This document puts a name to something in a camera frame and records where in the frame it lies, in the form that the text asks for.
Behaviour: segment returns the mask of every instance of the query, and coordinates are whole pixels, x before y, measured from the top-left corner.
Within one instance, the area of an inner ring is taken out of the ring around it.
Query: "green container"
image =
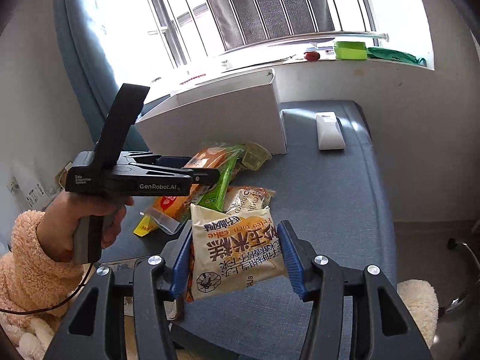
[[[360,61],[367,59],[365,42],[335,42],[334,50],[337,59]]]
[[[266,160],[272,159],[268,150],[257,143],[247,142],[245,146],[245,154],[241,163],[250,170],[257,171]]]

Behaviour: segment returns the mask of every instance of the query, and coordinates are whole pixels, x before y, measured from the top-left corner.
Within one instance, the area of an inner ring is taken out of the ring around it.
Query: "curtain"
[[[333,31],[327,0],[207,0],[226,50]]]
[[[98,141],[119,84],[105,47],[108,34],[96,0],[53,0],[58,46],[94,142]],[[124,150],[148,150],[131,126]]]

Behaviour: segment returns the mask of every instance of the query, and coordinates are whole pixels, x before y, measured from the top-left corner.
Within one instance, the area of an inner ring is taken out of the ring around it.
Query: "green snack package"
[[[237,162],[237,155],[232,155],[224,164],[222,169],[220,169],[220,178],[218,183],[211,191],[205,193],[205,195],[198,203],[199,206],[209,208],[210,210],[215,210],[222,212],[223,202],[225,200],[225,194],[227,193],[227,188],[231,181],[231,176],[233,168]]]

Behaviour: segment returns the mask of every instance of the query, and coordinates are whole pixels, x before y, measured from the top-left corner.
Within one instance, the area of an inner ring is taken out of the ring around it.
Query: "red object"
[[[189,83],[191,80],[195,80],[195,79],[197,79],[197,78],[200,78],[200,77],[203,77],[203,76],[206,76],[206,74],[205,74],[205,73],[203,73],[203,74],[200,74],[200,75],[198,75],[198,76],[195,76],[195,77],[189,78],[188,80],[181,82],[181,83],[180,83],[180,85],[183,85],[183,84]]]
[[[173,202],[177,199],[176,196],[164,196],[160,200],[160,206],[162,207],[163,210],[166,210],[168,207],[170,207]]]
[[[320,54],[318,54],[316,51],[306,51],[303,53],[303,58],[309,62],[318,61],[320,59]]]

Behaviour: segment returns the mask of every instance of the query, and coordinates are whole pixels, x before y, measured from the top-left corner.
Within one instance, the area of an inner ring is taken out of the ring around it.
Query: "plastic wrapper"
[[[275,191],[262,187],[229,186],[225,195],[223,212],[236,215],[240,212],[261,210],[270,204]]]
[[[272,155],[265,147],[255,143],[247,142],[245,144],[245,153],[242,159],[242,164],[253,171],[257,171],[267,160],[271,160]]]
[[[217,184],[212,190],[203,195],[202,199],[198,203],[199,206],[222,212],[225,194],[227,193],[227,188],[229,187],[229,183],[232,179],[232,172],[236,162],[237,156],[235,155],[232,155],[225,162],[220,169],[220,178],[218,179]]]
[[[190,209],[195,256],[187,301],[240,290],[285,273],[268,207],[238,215],[194,204]]]
[[[200,150],[184,167],[185,168],[218,168],[232,156],[237,158],[239,146],[234,147],[209,147]],[[188,196],[161,196],[155,198],[152,207],[170,218],[181,220],[183,213],[190,205],[191,200],[202,194],[199,184],[193,184]]]
[[[232,158],[236,161],[237,156],[242,152],[243,147],[217,145],[200,150],[192,159],[184,166],[185,168],[222,168]],[[168,234],[174,234],[176,229],[173,222],[168,218],[177,222],[183,222],[190,216],[190,202],[200,202],[202,194],[208,192],[207,186],[193,184],[190,188],[188,196],[159,196],[156,197],[152,206],[145,210],[145,216],[133,231],[139,237],[143,237],[158,229],[159,227]]]

